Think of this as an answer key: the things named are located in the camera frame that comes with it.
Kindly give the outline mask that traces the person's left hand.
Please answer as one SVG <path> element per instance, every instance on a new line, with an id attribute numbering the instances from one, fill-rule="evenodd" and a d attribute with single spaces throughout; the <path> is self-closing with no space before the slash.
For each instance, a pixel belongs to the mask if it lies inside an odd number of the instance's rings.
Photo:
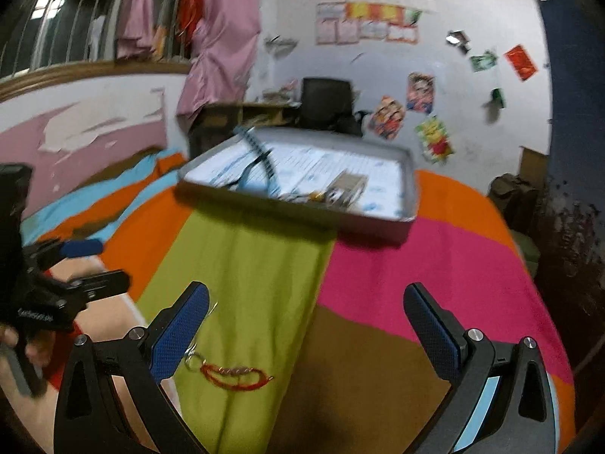
<path id="1" fill-rule="evenodd" d="M 0 324 L 0 339 L 6 347 L 15 348 L 19 342 L 19 335 L 13 328 Z M 55 332 L 42 330 L 35 337 L 27 340 L 25 355 L 34 366 L 45 368 L 51 362 L 54 343 Z"/>

